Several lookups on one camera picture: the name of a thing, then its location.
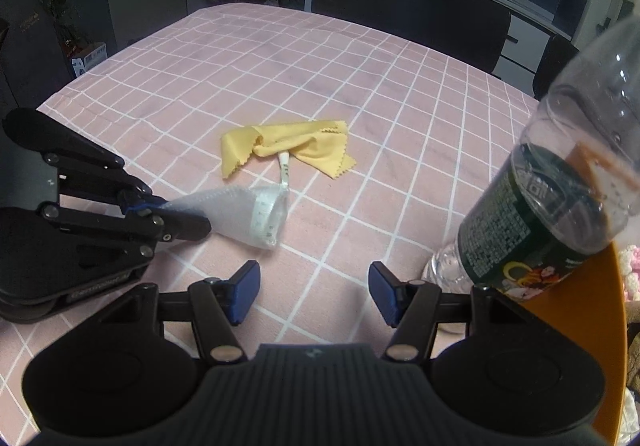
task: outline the yellow cloth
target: yellow cloth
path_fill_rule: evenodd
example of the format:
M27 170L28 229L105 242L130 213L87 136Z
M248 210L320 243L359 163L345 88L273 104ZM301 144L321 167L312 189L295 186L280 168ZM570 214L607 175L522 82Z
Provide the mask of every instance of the yellow cloth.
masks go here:
M222 177L228 178L249 160L289 150L300 161L335 179L356 164L347 155L347 123L304 121L283 125L255 125L222 136Z

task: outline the black chair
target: black chair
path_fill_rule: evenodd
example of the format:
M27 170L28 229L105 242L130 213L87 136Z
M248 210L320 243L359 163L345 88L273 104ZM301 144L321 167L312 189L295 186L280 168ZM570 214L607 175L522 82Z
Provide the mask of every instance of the black chair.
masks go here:
M492 0L312 0L311 11L401 36L488 73L511 22L510 11Z
M578 49L564 36L553 35L549 38L538 71L533 77L533 96L536 100L545 97L553 80L576 54Z

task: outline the white cabinet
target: white cabinet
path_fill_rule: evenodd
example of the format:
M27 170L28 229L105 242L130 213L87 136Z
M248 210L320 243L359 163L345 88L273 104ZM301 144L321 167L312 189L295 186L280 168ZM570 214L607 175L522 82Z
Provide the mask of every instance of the white cabinet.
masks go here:
M550 36L535 25L511 14L509 36L494 68L500 80L533 96L533 77Z
M502 46L502 55L535 72L548 41L549 35L545 32L511 15L509 36Z
M494 75L505 83L516 87L516 89L520 89L524 94L533 96L534 74L524 67L514 64L511 60L501 56L495 65Z

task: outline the grid pattern tablecloth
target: grid pattern tablecloth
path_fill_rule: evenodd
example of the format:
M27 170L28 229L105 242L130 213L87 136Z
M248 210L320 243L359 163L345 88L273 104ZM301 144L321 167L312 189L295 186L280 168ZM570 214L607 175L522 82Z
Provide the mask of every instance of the grid pattern tablecloth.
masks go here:
M391 330L367 296L371 261L420 276L508 155L536 102L445 54L304 12L233 4L200 10L119 52L41 110L126 160L172 199L220 187L220 136L259 123L344 119L354 170L336 181L292 160L290 213L276 251L218 235L156 256L145 280L179 291L258 259L262 287L238 337L261 342L364 341ZM279 181L277 160L252 160L244 185ZM104 206L73 201L85 210ZM116 295L37 325L0 322L0 432L34 433L20 393L31 357ZM187 324L168 335L194 349ZM436 349L446 345L439 337Z

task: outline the orange plate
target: orange plate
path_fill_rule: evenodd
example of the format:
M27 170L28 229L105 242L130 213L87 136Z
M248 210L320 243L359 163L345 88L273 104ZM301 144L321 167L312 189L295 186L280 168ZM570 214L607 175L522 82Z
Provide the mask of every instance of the orange plate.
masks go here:
M523 306L598 361L606 388L593 427L609 444L615 444L626 385L627 350L624 294L614 245Z

